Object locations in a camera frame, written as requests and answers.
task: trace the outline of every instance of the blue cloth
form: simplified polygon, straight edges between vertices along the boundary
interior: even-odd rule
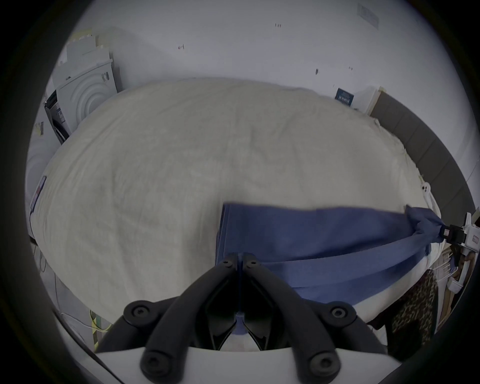
[[[225,204],[216,262],[252,253],[303,298],[356,304],[386,289],[442,242],[430,209],[294,210]]]

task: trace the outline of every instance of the headboard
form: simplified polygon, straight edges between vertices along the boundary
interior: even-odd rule
[[[475,205],[460,168],[440,139],[385,92],[380,92],[370,116],[401,140],[424,180],[430,183],[444,223],[461,227],[465,213],[473,213]]]

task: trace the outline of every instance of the screw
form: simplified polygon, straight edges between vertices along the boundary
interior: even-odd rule
[[[337,319],[342,319],[347,316],[347,311],[340,307],[333,308],[330,313]]]
[[[310,371],[314,376],[331,376],[340,370],[340,360],[332,352],[322,352],[310,360]]]
[[[146,317],[149,314],[149,312],[150,311],[148,310],[147,307],[140,306],[133,309],[132,315],[134,317]]]
[[[162,352],[145,352],[141,363],[142,371],[150,376],[167,376],[171,370],[170,358]]]

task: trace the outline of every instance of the white duvet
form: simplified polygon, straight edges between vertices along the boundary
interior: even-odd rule
[[[134,300],[181,294],[214,266],[223,202],[427,207],[401,142],[372,118],[305,89],[225,79],[124,91],[45,170],[31,215],[48,263],[110,322]],[[368,321],[439,254],[356,305]]]

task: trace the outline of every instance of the white comforter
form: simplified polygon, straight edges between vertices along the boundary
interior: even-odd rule
[[[31,216],[48,263],[114,322],[134,300],[181,294],[214,265],[222,203],[427,207],[401,142],[305,89],[224,79],[124,91],[49,163]],[[368,321],[438,256],[356,306]]]

